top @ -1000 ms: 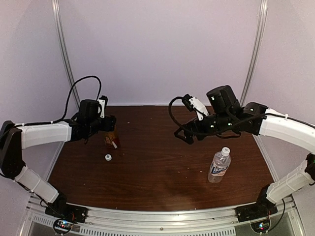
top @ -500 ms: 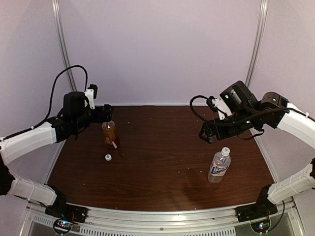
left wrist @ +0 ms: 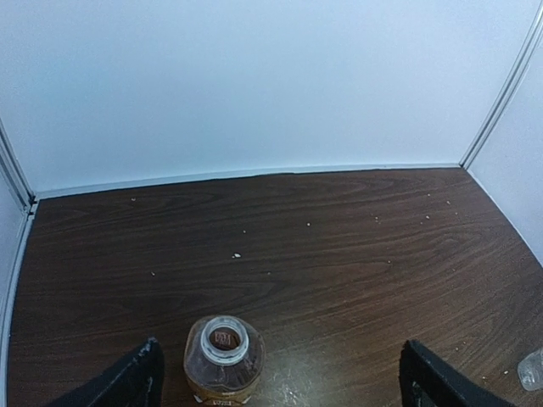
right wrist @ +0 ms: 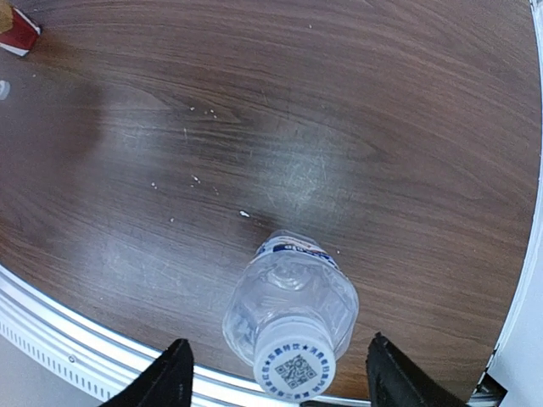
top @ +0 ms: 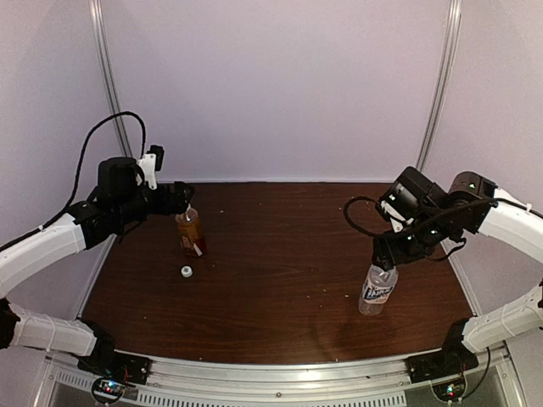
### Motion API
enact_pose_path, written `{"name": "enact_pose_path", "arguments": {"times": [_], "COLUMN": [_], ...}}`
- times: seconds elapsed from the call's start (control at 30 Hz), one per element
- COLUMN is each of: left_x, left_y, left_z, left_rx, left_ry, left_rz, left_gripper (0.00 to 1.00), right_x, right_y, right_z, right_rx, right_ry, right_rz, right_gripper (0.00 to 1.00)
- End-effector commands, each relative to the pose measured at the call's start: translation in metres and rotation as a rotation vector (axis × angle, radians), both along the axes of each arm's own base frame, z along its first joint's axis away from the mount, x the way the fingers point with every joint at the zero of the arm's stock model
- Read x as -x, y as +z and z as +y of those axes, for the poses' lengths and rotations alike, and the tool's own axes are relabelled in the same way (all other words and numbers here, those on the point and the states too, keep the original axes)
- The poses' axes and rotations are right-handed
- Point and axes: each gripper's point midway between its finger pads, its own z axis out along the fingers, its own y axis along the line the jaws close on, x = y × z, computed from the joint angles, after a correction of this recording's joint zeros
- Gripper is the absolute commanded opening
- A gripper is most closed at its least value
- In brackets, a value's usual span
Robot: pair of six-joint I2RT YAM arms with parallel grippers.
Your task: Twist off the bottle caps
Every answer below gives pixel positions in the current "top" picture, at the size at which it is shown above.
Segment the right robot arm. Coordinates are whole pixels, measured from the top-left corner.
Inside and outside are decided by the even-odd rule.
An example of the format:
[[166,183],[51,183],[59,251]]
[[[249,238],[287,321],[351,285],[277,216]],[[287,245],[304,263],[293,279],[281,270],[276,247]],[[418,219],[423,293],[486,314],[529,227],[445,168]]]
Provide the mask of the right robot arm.
[[[466,236],[503,243],[542,261],[542,216],[509,192],[472,171],[458,174],[444,190],[412,166],[378,199],[377,209],[392,226],[373,238],[372,262],[391,270],[428,259],[444,240],[463,246]],[[456,325],[435,367],[446,375],[477,354],[542,326],[542,285],[484,315]]]

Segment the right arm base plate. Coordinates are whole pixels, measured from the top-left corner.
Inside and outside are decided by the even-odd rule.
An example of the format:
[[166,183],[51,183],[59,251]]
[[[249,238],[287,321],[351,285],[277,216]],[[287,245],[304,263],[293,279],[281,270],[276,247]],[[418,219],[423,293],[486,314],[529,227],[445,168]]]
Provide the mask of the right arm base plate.
[[431,382],[434,396],[446,403],[459,402],[467,396],[466,373],[478,366],[476,355],[443,349],[406,359],[411,383]]

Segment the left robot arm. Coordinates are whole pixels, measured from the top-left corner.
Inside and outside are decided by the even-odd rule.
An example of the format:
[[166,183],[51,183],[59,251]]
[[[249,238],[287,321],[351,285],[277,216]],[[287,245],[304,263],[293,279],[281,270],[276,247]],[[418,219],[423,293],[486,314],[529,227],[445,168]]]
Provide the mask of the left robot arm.
[[107,159],[98,167],[98,184],[88,199],[71,203],[57,220],[40,226],[1,251],[1,347],[54,350],[87,357],[103,376],[114,376],[122,359],[99,327],[23,309],[8,295],[50,265],[122,237],[149,215],[179,215],[188,209],[194,189],[182,181],[159,183],[161,159]]

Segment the white bottle cap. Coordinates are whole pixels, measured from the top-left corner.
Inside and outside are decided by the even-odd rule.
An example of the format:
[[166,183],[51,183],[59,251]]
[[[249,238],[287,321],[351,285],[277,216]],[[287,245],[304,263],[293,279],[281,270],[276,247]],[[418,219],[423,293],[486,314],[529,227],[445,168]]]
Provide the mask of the white bottle cap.
[[193,275],[193,269],[189,265],[185,265],[180,269],[181,275],[185,278],[189,278]]

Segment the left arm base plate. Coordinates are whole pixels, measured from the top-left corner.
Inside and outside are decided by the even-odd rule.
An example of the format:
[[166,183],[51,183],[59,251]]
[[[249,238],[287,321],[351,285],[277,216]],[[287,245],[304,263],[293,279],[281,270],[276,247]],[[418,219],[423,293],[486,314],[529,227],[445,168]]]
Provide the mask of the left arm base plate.
[[135,400],[137,387],[145,385],[151,370],[151,359],[135,354],[114,352],[107,367],[100,367],[91,357],[76,356],[77,367],[92,373],[90,394],[101,405],[112,405],[123,399]]

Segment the clear water bottle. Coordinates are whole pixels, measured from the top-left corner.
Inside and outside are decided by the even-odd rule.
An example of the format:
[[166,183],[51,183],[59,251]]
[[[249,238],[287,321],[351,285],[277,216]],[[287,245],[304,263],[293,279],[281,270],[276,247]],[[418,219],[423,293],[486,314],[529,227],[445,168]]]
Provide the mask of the clear water bottle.
[[362,315],[379,315],[394,291],[398,281],[396,268],[383,270],[371,265],[358,300],[358,310]]

